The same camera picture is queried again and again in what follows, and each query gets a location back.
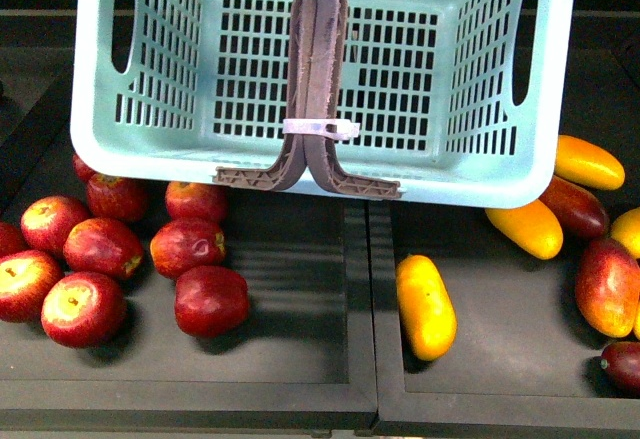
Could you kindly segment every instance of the red apple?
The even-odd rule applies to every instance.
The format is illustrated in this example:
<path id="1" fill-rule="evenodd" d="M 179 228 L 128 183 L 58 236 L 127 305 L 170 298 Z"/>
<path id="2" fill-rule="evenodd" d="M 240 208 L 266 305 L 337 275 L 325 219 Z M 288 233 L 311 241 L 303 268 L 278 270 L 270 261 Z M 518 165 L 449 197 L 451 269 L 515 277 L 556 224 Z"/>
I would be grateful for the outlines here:
<path id="1" fill-rule="evenodd" d="M 87 166 L 87 163 L 84 162 L 75 152 L 71 157 L 71 163 L 73 164 L 73 171 L 76 173 L 76 176 L 78 176 L 78 179 L 80 179 L 85 184 L 89 182 L 91 176 L 96 173 L 96 171 Z"/>
<path id="2" fill-rule="evenodd" d="M 6 256 L 0 261 L 0 320 L 37 320 L 45 296 L 63 276 L 46 252 L 29 249 Z"/>
<path id="3" fill-rule="evenodd" d="M 27 249 L 29 246 L 24 241 L 20 229 L 8 222 L 0 222 L 0 259 Z"/>
<path id="4" fill-rule="evenodd" d="M 87 204 L 96 217 L 136 222 L 149 209 L 149 193 L 138 179 L 96 173 L 87 182 Z"/>
<path id="5" fill-rule="evenodd" d="M 182 332 L 194 337 L 217 337 L 249 316 L 247 282 L 226 267 L 194 267 L 176 281 L 174 312 Z"/>
<path id="6" fill-rule="evenodd" d="M 51 288 L 41 321 L 53 341 L 85 348 L 111 339 L 126 314 L 127 302 L 118 283 L 97 272 L 74 272 Z"/>
<path id="7" fill-rule="evenodd" d="M 197 182 L 170 182 L 165 192 L 167 212 L 172 219 L 201 217 L 221 223 L 229 213 L 227 188 Z"/>
<path id="8" fill-rule="evenodd" d="M 170 279 L 196 266 L 220 264 L 226 255 L 218 223 L 197 217 L 175 219 L 162 226 L 151 239 L 150 249 L 154 266 Z"/>
<path id="9" fill-rule="evenodd" d="M 90 217 L 91 213 L 79 199 L 49 196 L 34 202 L 24 211 L 20 228 L 33 249 L 62 258 L 62 247 L 71 229 Z"/>
<path id="10" fill-rule="evenodd" d="M 92 271 L 129 279 L 144 257 L 140 239 L 124 223 L 110 217 L 81 222 L 64 243 L 64 258 L 74 271 Z"/>

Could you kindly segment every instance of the plastic basket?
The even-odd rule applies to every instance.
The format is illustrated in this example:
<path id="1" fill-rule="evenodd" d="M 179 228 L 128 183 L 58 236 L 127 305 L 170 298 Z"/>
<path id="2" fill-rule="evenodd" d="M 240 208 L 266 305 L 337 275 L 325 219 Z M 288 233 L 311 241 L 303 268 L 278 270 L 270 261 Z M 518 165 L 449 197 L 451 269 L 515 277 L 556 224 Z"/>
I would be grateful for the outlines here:
<path id="1" fill-rule="evenodd" d="M 136 0 L 124 73 L 114 0 L 79 0 L 71 135 L 95 169 L 215 182 L 280 151 L 292 0 Z M 344 170 L 399 200 L 515 207 L 553 171 L 573 0 L 538 0 L 529 88 L 515 105 L 522 0 L 349 0 L 336 144 Z M 329 195 L 305 172 L 290 192 Z"/>

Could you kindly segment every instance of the apple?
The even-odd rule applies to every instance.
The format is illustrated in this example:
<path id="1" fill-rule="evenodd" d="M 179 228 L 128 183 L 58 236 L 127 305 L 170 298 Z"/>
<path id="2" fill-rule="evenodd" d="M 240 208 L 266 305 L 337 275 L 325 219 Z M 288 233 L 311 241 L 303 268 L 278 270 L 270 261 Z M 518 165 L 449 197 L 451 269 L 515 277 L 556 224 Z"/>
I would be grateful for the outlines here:
<path id="1" fill-rule="evenodd" d="M 221 223 L 229 213 L 227 188 L 216 184 L 172 181 L 167 185 L 165 205 L 172 219 L 201 217 Z"/>
<path id="2" fill-rule="evenodd" d="M 615 239 L 593 239 L 580 258 L 575 298 L 594 329 L 613 338 L 629 335 L 640 300 L 638 262 Z"/>
<path id="3" fill-rule="evenodd" d="M 44 332 L 66 347 L 99 346 L 120 329 L 127 302 L 117 282 L 97 272 L 74 272 L 51 288 L 40 316 Z"/>
<path id="4" fill-rule="evenodd" d="M 144 249 L 126 224 L 110 217 L 92 217 L 71 230 L 63 254 L 76 272 L 99 272 L 125 280 L 140 266 Z"/>
<path id="5" fill-rule="evenodd" d="M 581 239 L 604 236 L 609 215 L 598 198 L 583 187 L 554 175 L 540 200 L 555 214 L 560 225 Z"/>
<path id="6" fill-rule="evenodd" d="M 64 276 L 58 262 L 35 249 L 0 261 L 0 320 L 30 322 L 40 317 L 49 290 Z"/>
<path id="7" fill-rule="evenodd" d="M 78 179 L 80 179 L 85 184 L 89 182 L 91 176 L 96 173 L 96 171 L 91 169 L 76 152 L 74 152 L 73 156 L 71 157 L 71 163 L 73 165 L 73 171 L 76 173 L 76 176 L 78 176 Z"/>
<path id="8" fill-rule="evenodd" d="M 176 323 L 182 332 L 194 337 L 224 334 L 249 316 L 247 290 L 247 281 L 231 269 L 194 267 L 176 281 Z"/>
<path id="9" fill-rule="evenodd" d="M 149 193 L 139 179 L 97 172 L 87 182 L 87 204 L 96 217 L 136 222 L 149 209 Z"/>
<path id="10" fill-rule="evenodd" d="M 33 249 L 62 258 L 62 247 L 73 227 L 91 217 L 80 199 L 49 196 L 31 204 L 22 214 L 20 228 Z"/>
<path id="11" fill-rule="evenodd" d="M 226 255 L 224 233 L 213 221 L 198 217 L 174 219 L 151 239 L 157 271 L 170 279 L 196 266 L 220 264 Z"/>
<path id="12" fill-rule="evenodd" d="M 29 246 L 22 237 L 20 229 L 8 222 L 0 222 L 0 259 L 27 249 Z"/>

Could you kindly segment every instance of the basket handle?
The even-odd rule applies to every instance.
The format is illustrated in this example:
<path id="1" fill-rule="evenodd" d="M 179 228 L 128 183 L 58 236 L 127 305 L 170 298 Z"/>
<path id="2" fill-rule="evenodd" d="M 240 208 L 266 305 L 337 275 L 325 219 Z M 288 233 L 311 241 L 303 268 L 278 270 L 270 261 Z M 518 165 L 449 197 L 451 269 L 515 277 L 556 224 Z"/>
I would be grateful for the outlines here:
<path id="1" fill-rule="evenodd" d="M 512 98 L 512 106 L 552 118 L 562 103 L 573 0 L 538 0 L 537 7 L 529 88 L 521 104 L 516 106 Z M 531 111 L 534 106 L 538 111 Z M 545 121 L 537 122 L 549 127 Z"/>

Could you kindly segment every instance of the bruise on apple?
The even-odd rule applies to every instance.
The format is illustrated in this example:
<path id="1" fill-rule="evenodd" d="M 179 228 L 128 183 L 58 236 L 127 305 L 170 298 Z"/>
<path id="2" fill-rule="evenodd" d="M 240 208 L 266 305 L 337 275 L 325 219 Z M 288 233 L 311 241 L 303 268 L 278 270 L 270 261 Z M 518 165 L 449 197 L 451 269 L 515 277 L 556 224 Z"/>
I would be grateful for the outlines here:
<path id="1" fill-rule="evenodd" d="M 165 224 L 151 239 L 150 251 L 156 270 L 169 279 L 196 266 L 220 264 L 226 256 L 218 223 L 197 217 Z"/>

